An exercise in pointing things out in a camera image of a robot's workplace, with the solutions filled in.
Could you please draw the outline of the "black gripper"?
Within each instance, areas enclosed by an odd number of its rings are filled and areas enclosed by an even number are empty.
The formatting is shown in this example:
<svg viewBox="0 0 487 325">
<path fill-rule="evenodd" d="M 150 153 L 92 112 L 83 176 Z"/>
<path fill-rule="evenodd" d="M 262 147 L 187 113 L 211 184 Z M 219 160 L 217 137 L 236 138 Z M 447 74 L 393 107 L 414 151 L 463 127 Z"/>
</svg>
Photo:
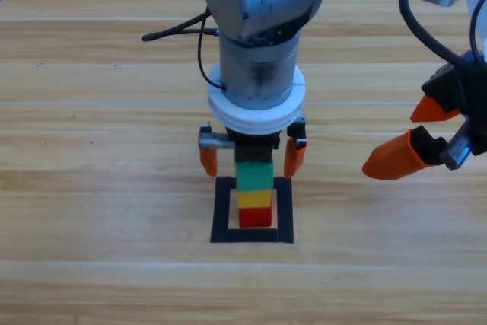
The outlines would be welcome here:
<svg viewBox="0 0 487 325">
<path fill-rule="evenodd" d="M 303 164 L 307 148 L 306 121 L 305 114 L 300 113 L 287 128 L 284 163 L 286 178 L 292 178 Z M 220 149 L 233 150 L 236 162 L 270 163 L 272 152 L 279 148 L 280 135 L 280 132 L 248 135 L 229 127 L 225 128 L 225 132 L 214 132 L 209 123 L 202 125 L 198 135 L 201 164 L 210 177 L 215 177 L 218 172 L 217 150 Z"/>
<path fill-rule="evenodd" d="M 443 122 L 462 114 L 465 122 L 447 143 L 424 126 L 410 129 L 370 154 L 362 172 L 376 180 L 398 180 L 427 167 L 460 168 L 469 155 L 486 152 L 486 70 L 472 52 L 462 55 L 465 69 L 440 67 L 423 85 L 425 92 L 410 116 L 412 122 Z"/>
</svg>

